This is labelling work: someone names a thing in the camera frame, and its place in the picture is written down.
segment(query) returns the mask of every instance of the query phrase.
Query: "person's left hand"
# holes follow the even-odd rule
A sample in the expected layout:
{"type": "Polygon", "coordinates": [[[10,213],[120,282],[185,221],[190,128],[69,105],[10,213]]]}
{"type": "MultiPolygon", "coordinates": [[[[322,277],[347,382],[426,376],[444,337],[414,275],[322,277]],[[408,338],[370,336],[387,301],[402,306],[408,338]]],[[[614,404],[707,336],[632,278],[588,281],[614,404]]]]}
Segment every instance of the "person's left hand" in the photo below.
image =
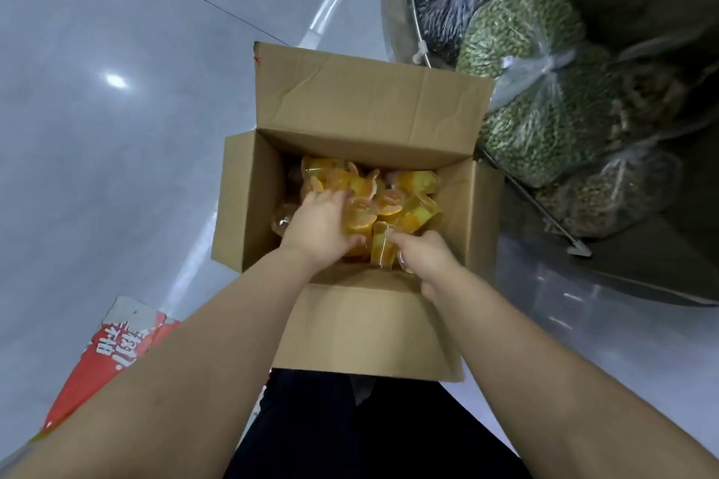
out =
{"type": "Polygon", "coordinates": [[[352,193],[352,190],[308,193],[292,216],[280,249],[297,250],[310,259],[316,271],[321,271],[350,248],[363,244],[363,235],[342,232],[342,212],[352,193]]]}

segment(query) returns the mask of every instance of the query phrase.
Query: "floor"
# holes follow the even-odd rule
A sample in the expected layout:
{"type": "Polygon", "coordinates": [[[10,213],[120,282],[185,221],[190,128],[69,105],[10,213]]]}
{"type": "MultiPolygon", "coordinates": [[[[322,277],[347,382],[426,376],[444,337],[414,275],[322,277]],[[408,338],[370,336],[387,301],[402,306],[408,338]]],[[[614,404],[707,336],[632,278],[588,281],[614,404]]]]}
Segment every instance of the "floor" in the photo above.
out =
{"type": "MultiPolygon", "coordinates": [[[[254,125],[252,43],[387,57],[379,0],[0,0],[0,457],[41,425],[118,294],[187,317],[222,140],[254,125]]],[[[719,309],[568,281],[502,239],[523,311],[719,455],[719,309]]],[[[506,439],[473,381],[448,385],[506,439]]]]}

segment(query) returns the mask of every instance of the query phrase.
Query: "forearm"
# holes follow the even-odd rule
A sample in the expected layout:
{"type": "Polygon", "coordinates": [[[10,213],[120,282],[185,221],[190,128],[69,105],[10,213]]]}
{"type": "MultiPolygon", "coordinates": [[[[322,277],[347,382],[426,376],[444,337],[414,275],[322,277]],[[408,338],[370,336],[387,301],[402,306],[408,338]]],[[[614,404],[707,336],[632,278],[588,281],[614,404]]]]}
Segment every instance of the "forearm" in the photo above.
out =
{"type": "Polygon", "coordinates": [[[312,275],[292,251],[265,256],[75,412],[17,477],[221,476],[312,275]]]}
{"type": "Polygon", "coordinates": [[[703,447],[549,337],[469,271],[434,281],[438,308],[499,423],[537,478],[716,476],[703,447]]]}

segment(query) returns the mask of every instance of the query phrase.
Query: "open cardboard box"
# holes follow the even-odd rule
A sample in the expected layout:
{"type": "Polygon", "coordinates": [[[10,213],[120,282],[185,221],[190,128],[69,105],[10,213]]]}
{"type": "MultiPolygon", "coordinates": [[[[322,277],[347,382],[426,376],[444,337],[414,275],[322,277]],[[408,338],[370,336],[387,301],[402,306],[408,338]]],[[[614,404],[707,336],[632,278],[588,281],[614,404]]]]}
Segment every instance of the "open cardboard box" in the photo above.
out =
{"type": "MultiPolygon", "coordinates": [[[[454,72],[255,44],[257,129],[225,140],[212,258],[242,272],[278,247],[270,218],[286,154],[432,169],[436,229],[492,280],[503,175],[472,160],[494,82],[454,72]]],[[[459,350],[416,276],[337,263],[305,288],[275,367],[440,381],[463,378],[459,350]]]]}

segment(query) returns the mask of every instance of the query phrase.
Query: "white floor line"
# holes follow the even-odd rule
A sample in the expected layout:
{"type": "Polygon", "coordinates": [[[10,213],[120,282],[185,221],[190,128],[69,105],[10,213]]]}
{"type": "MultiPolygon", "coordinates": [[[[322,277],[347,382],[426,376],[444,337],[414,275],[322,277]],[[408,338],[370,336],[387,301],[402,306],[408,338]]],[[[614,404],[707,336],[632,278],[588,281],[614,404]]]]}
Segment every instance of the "white floor line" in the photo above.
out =
{"type": "MultiPolygon", "coordinates": [[[[317,49],[317,46],[319,46],[322,36],[327,30],[327,26],[332,20],[334,12],[341,1],[342,0],[322,0],[309,29],[297,47],[311,50],[317,49]]],[[[208,259],[210,249],[212,247],[216,221],[217,203],[215,203],[214,210],[208,217],[207,221],[205,221],[197,239],[195,239],[190,252],[185,258],[182,267],[180,268],[169,292],[167,293],[167,297],[160,305],[160,311],[164,312],[166,315],[173,316],[178,304],[182,302],[190,284],[192,284],[192,281],[200,271],[200,267],[203,262],[208,259]]]]}

